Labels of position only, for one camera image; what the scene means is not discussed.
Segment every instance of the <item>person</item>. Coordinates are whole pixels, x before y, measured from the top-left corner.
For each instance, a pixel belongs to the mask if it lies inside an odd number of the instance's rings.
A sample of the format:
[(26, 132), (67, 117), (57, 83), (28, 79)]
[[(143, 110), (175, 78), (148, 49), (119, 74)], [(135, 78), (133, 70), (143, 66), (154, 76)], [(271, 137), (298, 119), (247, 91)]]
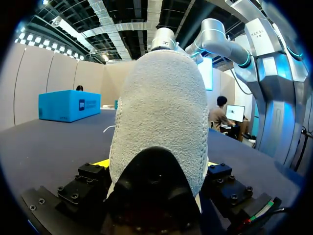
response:
[(83, 91), (84, 91), (84, 88), (83, 88), (83, 86), (79, 85), (79, 86), (77, 86), (76, 90), (83, 92)]
[(217, 98), (217, 106), (210, 110), (209, 113), (209, 122), (214, 122), (214, 128), (217, 131), (220, 131), (221, 124), (228, 125), (228, 126), (234, 126), (235, 123), (233, 121), (230, 121), (225, 114), (225, 111), (223, 110), (224, 105), (227, 103), (227, 98), (225, 96), (219, 96)]

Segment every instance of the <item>dark gray carpet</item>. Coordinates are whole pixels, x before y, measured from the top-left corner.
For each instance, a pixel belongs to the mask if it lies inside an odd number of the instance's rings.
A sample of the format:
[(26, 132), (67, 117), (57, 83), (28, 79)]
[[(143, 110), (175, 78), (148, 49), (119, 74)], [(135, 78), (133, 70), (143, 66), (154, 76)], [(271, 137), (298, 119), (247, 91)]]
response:
[[(114, 119), (115, 111), (106, 110), (73, 123), (34, 120), (1, 132), (1, 166), (14, 194), (41, 185), (56, 193), (57, 186), (73, 180), (79, 166), (107, 159), (114, 128), (103, 130), (114, 125)], [(239, 181), (253, 187), (254, 197), (266, 192), (281, 198), (282, 206), (293, 204), (303, 182), (298, 174), (214, 131), (209, 132), (208, 146), (210, 161), (232, 167)], [(267, 228), (277, 222), (275, 218)]]

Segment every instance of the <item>cable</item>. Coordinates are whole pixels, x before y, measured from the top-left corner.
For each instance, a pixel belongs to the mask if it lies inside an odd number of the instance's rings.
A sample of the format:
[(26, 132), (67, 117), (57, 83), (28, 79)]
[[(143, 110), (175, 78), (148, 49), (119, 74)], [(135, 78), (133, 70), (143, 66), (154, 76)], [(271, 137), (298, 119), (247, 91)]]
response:
[(310, 113), (309, 113), (309, 118), (308, 118), (308, 132), (309, 132), (310, 134), (312, 134), (312, 132), (313, 132), (313, 130), (310, 131), (310, 128), (309, 128), (310, 116), (311, 116), (311, 110), (312, 110), (312, 96), (313, 96), (313, 94), (311, 95), (311, 108), (310, 108)]
[(271, 212), (268, 212), (268, 213), (265, 213), (259, 217), (257, 217), (256, 219), (252, 220), (250, 223), (247, 223), (247, 224), (244, 224), (243, 227), (240, 228), (240, 230), (244, 230), (247, 226), (251, 226), (255, 223), (258, 223), (260, 222), (260, 220), (264, 219), (264, 218), (267, 218), (267, 217), (271, 217), (272, 215), (274, 214), (278, 214), (278, 213), (290, 213), (292, 210), (290, 207), (282, 207), (282, 208), (278, 208), (274, 211), (271, 211)]
[(115, 126), (108, 126), (104, 131), (103, 133), (105, 133), (108, 129), (110, 129), (111, 127), (115, 127)]
[(237, 84), (238, 84), (240, 90), (241, 90), (243, 93), (245, 93), (245, 94), (252, 94), (252, 92), (251, 92), (251, 93), (247, 93), (247, 92), (245, 92), (245, 91), (241, 88), (241, 86), (239, 85), (239, 83), (238, 83), (238, 81), (237, 81), (237, 78), (236, 78), (236, 76), (235, 76), (233, 70), (231, 70), (231, 67), (230, 67), (230, 66), (229, 66), (229, 69), (230, 69), (231, 73), (233, 74), (233, 77), (234, 77), (235, 81), (237, 82)]

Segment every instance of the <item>computer monitor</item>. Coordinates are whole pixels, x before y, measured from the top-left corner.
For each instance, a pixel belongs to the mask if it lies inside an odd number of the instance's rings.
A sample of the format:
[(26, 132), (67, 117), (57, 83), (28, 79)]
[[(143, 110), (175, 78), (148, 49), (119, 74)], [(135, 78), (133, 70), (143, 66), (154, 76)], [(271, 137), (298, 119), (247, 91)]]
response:
[(245, 107), (239, 105), (227, 105), (226, 117), (233, 121), (244, 121)]

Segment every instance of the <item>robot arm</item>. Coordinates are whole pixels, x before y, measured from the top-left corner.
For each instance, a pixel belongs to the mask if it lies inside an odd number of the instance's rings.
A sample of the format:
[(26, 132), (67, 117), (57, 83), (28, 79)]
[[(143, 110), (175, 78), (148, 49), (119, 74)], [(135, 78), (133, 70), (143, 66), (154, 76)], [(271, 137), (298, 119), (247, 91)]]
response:
[(193, 44), (186, 48), (186, 52), (192, 57), (203, 51), (226, 57), (242, 68), (246, 68), (251, 62), (250, 53), (236, 42), (227, 39), (224, 25), (216, 19), (203, 20), (199, 35)]
[[(182, 50), (175, 41), (174, 33), (168, 28), (156, 31), (151, 51), (158, 49)], [(203, 61), (203, 51), (226, 57), (242, 68), (248, 67), (251, 62), (250, 53), (236, 42), (227, 39), (224, 25), (216, 19), (202, 21), (199, 35), (185, 51), (197, 64)]]

